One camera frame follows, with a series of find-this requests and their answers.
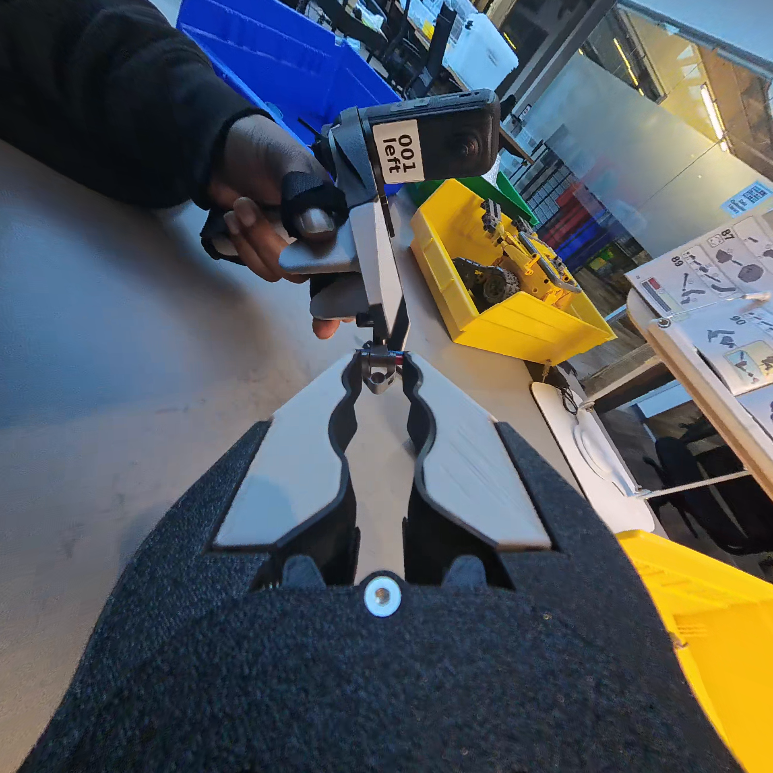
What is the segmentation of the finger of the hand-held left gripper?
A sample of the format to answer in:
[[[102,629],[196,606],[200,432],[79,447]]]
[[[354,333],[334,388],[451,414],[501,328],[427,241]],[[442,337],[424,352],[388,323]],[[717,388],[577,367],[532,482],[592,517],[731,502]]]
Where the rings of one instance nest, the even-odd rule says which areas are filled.
[[[349,213],[355,252],[367,300],[367,317],[376,345],[402,351],[410,330],[401,278],[393,253],[390,232],[381,203],[373,201]]]

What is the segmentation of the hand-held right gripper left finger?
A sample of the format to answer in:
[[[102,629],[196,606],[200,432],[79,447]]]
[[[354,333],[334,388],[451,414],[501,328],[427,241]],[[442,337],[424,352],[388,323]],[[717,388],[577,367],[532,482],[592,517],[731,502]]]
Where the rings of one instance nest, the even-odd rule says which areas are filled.
[[[343,501],[361,391],[360,363],[349,354],[273,413],[214,546],[278,549]]]

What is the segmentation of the grey angular connector piece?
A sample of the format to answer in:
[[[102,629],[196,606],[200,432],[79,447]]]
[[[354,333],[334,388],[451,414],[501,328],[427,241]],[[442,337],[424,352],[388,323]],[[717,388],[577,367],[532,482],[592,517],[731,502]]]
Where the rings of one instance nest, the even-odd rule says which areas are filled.
[[[402,377],[402,367],[396,367],[393,355],[403,351],[371,349],[370,343],[365,343],[360,350],[362,382],[372,394],[381,395]]]

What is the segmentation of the person's left forearm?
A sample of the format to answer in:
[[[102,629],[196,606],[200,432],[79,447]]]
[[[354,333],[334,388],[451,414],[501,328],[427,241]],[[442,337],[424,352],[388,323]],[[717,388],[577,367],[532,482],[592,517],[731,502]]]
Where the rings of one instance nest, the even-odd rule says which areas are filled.
[[[150,2],[1,2],[1,137],[149,209],[207,209],[227,132],[264,114]]]

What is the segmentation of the grey desk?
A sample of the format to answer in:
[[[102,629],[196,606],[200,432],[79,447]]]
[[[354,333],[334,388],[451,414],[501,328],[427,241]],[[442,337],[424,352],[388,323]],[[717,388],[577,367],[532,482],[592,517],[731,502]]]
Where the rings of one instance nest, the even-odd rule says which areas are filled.
[[[2,144],[2,771],[69,685],[130,556],[257,420],[367,340],[307,285],[210,259],[160,214]]]

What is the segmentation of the person's left hand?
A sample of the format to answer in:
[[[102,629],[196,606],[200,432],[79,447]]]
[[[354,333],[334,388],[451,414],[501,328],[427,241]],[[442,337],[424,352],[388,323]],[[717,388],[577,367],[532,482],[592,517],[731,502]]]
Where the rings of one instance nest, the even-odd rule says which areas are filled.
[[[224,211],[232,251],[261,279],[296,285],[308,281],[281,269],[289,241],[276,231],[266,207],[281,205],[281,184],[291,172],[329,179],[314,156],[269,118],[253,114],[228,130],[209,177],[209,199]]]

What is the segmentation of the green storage bin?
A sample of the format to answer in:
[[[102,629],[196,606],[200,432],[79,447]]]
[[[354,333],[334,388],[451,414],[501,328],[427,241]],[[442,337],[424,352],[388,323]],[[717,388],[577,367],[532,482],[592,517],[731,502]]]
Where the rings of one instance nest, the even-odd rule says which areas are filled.
[[[523,198],[513,187],[506,175],[499,171],[495,175],[495,181],[484,176],[472,178],[459,178],[457,181],[472,190],[482,199],[491,199],[501,207],[502,212],[510,219],[523,219],[533,229],[539,227],[539,219]],[[421,206],[445,180],[411,182],[407,184],[408,195],[416,207]]]

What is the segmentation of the clear plastic storage boxes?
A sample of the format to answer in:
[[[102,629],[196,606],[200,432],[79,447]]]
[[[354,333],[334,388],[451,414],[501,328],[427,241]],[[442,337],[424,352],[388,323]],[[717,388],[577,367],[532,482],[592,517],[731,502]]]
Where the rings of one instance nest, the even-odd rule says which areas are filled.
[[[519,59],[508,38],[477,12],[462,23],[457,38],[449,38],[442,64],[463,90],[494,91],[517,70]]]

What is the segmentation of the yellow toy bulldozer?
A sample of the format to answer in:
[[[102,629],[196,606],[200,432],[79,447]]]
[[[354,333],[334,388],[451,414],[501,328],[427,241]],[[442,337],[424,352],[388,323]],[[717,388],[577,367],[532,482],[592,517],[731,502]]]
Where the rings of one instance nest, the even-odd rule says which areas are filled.
[[[482,228],[498,250],[489,265],[462,256],[453,259],[459,277],[479,312],[520,292],[564,311],[584,294],[581,286],[551,247],[540,240],[526,220],[517,217],[513,229],[503,222],[502,208],[492,199],[482,205]]]

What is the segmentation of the white rounded board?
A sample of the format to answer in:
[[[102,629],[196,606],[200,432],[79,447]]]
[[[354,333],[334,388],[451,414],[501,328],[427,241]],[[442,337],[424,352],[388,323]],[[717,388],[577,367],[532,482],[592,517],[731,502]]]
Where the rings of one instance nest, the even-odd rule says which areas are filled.
[[[638,496],[639,485],[607,436],[594,411],[581,398],[547,383],[533,382],[533,399],[570,466],[585,498],[615,534],[654,533],[655,515]]]

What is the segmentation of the red and blue parts drawers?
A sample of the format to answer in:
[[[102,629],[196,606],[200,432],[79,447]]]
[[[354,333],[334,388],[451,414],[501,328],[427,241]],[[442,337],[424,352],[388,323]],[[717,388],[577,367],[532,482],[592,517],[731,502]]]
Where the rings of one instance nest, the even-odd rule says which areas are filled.
[[[561,168],[525,196],[539,238],[576,275],[609,278],[637,265],[643,248],[583,182]]]

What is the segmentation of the blue storage bin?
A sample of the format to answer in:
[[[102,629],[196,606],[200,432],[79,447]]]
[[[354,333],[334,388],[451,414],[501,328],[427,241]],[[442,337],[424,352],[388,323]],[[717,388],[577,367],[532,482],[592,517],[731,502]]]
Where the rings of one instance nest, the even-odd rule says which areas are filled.
[[[303,145],[347,108],[400,101],[350,44],[281,2],[185,1],[176,28]]]

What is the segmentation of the white table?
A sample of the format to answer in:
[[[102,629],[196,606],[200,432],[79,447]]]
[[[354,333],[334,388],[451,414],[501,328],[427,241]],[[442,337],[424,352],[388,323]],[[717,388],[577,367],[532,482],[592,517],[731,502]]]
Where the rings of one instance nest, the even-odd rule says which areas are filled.
[[[772,64],[771,1],[620,1],[619,5],[714,49]]]

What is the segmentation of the building instruction booklet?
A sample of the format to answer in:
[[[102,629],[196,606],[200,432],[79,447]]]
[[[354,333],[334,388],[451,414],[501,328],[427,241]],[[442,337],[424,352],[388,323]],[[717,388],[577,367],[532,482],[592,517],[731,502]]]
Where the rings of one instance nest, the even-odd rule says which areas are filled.
[[[712,229],[626,278],[677,343],[772,435],[772,211]]]

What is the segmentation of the blue wall sign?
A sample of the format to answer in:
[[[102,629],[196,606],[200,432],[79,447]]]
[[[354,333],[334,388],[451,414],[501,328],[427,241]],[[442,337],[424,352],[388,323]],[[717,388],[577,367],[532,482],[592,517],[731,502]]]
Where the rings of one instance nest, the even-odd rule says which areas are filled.
[[[771,198],[771,185],[758,180],[726,199],[721,204],[721,209],[735,219],[768,202]]]

